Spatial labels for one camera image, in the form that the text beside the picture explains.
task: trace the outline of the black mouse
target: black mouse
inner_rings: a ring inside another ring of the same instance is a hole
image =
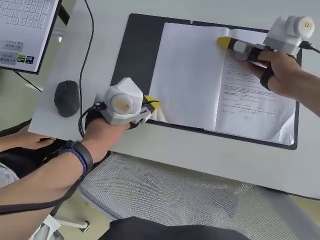
[[[60,82],[55,90],[54,104],[64,118],[76,114],[80,107],[78,84],[70,80]]]

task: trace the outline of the black folder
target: black folder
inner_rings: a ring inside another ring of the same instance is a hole
[[[131,79],[133,79],[135,84],[142,90],[144,95],[149,94],[165,23],[208,27],[225,27],[229,29],[243,29],[263,33],[268,32],[268,30],[255,29],[249,27],[231,26],[217,23],[190,21],[169,17],[150,16],[132,13],[128,18],[128,22],[125,28],[121,48],[118,54],[117,62],[111,80],[111,86],[116,85],[123,78],[130,77]],[[301,50],[297,55],[297,62],[301,66]],[[229,139],[246,141],[255,144],[262,144],[288,150],[295,150],[298,146],[298,121],[299,103],[296,102],[294,118],[294,143],[292,145],[256,140],[242,136],[234,136],[225,133],[212,132],[201,128],[169,124],[154,120],[148,120],[147,123],[169,128],[197,132],[201,134],[208,134]]]

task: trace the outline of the laptop keyboard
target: laptop keyboard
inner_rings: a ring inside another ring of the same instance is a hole
[[[50,0],[0,0],[0,23],[44,27]]]

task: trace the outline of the floor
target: floor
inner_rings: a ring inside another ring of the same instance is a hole
[[[64,0],[63,5],[67,11],[71,11],[75,0]],[[58,20],[56,26],[63,27]],[[48,78],[55,54],[59,48],[59,40],[52,37],[39,75],[23,74],[39,88],[43,88]],[[0,70],[0,111],[4,114],[0,117],[0,129],[5,129],[21,123],[32,117],[37,105],[39,93],[26,84],[13,72]],[[320,201],[293,197],[301,208],[320,226]],[[98,239],[109,227],[109,219],[98,210],[86,204],[76,192],[60,208],[57,217],[77,221],[90,221],[91,228],[82,233],[76,228],[61,227],[60,231],[66,240],[95,240]]]

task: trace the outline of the person's lap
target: person's lap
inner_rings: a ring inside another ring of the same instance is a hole
[[[30,124],[31,120],[22,122],[16,126],[0,131],[0,138],[17,133],[19,130]],[[6,165],[16,173],[19,178],[30,174],[49,159],[65,144],[66,141],[57,139],[49,146],[39,149],[26,149],[15,147],[0,152],[0,163]]]

